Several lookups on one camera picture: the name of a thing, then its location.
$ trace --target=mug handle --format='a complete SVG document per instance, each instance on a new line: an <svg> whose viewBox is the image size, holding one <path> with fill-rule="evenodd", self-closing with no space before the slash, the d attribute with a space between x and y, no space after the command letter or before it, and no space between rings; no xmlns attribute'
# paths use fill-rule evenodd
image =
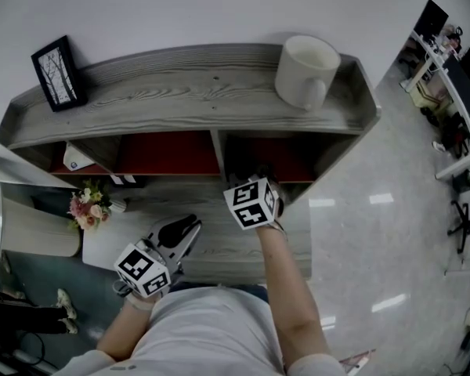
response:
<svg viewBox="0 0 470 376"><path fill-rule="evenodd" d="M319 78L309 79L308 90L305 94L305 110L317 110L322 107L327 95L327 87L324 81Z"/></svg>

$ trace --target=sleeve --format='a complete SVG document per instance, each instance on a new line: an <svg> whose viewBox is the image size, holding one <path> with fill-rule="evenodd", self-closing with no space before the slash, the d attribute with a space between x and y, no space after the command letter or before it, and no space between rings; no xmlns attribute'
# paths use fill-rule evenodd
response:
<svg viewBox="0 0 470 376"><path fill-rule="evenodd" d="M288 376L345 376L342 365L332 356L314 354L294 362L287 371Z"/></svg>
<svg viewBox="0 0 470 376"><path fill-rule="evenodd" d="M115 364L115 360L103 351L92 350L84 355L72 358L68 364L54 376L89 376L105 367Z"/></svg>

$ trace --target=framed tree picture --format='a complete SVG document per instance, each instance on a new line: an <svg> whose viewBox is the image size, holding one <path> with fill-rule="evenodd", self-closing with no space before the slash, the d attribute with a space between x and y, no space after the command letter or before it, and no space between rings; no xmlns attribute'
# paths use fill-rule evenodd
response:
<svg viewBox="0 0 470 376"><path fill-rule="evenodd" d="M63 36L31 56L38 80L53 111L87 103L68 37Z"/></svg>

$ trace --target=white t-shirt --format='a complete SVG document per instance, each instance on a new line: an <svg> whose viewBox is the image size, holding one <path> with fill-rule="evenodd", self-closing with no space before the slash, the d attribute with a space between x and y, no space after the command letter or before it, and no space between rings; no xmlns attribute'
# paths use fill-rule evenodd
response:
<svg viewBox="0 0 470 376"><path fill-rule="evenodd" d="M57 376L282 375L282 355L269 306L246 292L203 287L166 295L132 357L115 363L100 351L73 358ZM290 376L345 376L339 362L317 354L296 361Z"/></svg>

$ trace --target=flower bouquet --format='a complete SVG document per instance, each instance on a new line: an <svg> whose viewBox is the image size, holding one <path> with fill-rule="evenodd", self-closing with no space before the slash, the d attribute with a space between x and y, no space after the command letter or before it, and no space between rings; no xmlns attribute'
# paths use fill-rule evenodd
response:
<svg viewBox="0 0 470 376"><path fill-rule="evenodd" d="M101 222L106 222L111 215L110 197L107 188L99 188L99 181L84 181L85 188L72 193L70 202L70 227L83 230L97 229Z"/></svg>

